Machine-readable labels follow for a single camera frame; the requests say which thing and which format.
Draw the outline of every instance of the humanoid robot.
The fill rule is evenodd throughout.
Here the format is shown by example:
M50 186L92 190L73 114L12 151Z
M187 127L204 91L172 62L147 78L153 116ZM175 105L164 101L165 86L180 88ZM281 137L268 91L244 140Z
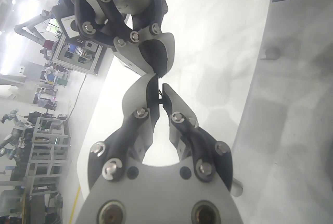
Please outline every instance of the humanoid robot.
M175 40L162 33L165 0L64 0L82 39L107 46L142 77L123 97L122 126L92 145L90 194L76 223L243 223L230 195L232 155L198 125L195 113L158 79L171 69ZM131 14L129 28L122 14ZM142 164L152 144L159 104L169 116L170 141L180 162Z
M6 155L8 159L14 159L16 162L19 162L19 156L22 153L22 149L18 148L18 144L23 134L23 130L25 129L25 123L17 118L17 112L18 109L14 109L9 114L5 114L1 119L1 123L5 123L6 120L13 120L15 127L12 132L6 136L2 142L0 142L0 157Z

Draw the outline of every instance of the yellow line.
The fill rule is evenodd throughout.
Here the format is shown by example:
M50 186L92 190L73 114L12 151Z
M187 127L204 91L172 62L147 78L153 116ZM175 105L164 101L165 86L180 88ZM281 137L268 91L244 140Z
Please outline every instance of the yellow line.
M69 219L69 223L68 224L71 224L72 223L72 220L73 220L73 215L74 215L74 212L75 212L75 207L76 207L76 203L78 201L78 198L79 198L79 193L81 191L81 187L79 186L78 188L78 192L76 193L76 197L75 197L75 200L74 200L74 205L73 205L73 208L72 208L72 212L71 212L71 217Z

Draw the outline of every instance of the person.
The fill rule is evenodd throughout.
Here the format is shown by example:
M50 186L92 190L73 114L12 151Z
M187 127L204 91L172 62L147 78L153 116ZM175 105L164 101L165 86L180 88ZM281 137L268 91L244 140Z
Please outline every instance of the person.
M49 99L39 99L39 98L35 98L33 101L33 104L41 107L41 108L46 108L47 110L55 110L56 109L56 105L55 103L51 102L51 100Z
M39 51L41 54L44 55L44 58L47 60L47 61L51 61L51 57L52 57L52 50L49 50L49 49L41 49Z
M48 80L47 75L52 74L56 70L56 65L57 64L51 64L49 67L47 67L45 69L45 73L44 73L45 80Z

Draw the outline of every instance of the wall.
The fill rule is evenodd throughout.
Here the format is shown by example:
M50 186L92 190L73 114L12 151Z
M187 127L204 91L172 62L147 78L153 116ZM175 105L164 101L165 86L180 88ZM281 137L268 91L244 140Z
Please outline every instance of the wall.
M28 61L22 61L21 64L25 67L23 75L25 75L27 79L37 82L40 81L40 75L44 68L43 65L38 65Z

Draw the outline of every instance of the cable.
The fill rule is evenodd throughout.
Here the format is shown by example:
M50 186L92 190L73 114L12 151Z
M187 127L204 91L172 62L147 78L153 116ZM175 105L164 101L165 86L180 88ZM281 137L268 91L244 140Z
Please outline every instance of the cable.
M80 95L81 89L82 89L82 87L83 87L83 84L84 84L84 82L85 82L85 80L86 80L87 75L88 75L88 74L86 74L86 75L84 76L84 79L83 79L83 82L82 82L82 84L81 84L81 86L80 86L80 89L79 89L78 95L77 95L77 97L76 97L76 100L75 100L75 103L74 103L73 109L72 109L71 113L69 114L69 116L68 116L68 118L67 118L68 120L69 120L70 116L72 115L73 110L75 109L76 103L77 103L77 101L78 101L78 98L79 98L79 95Z

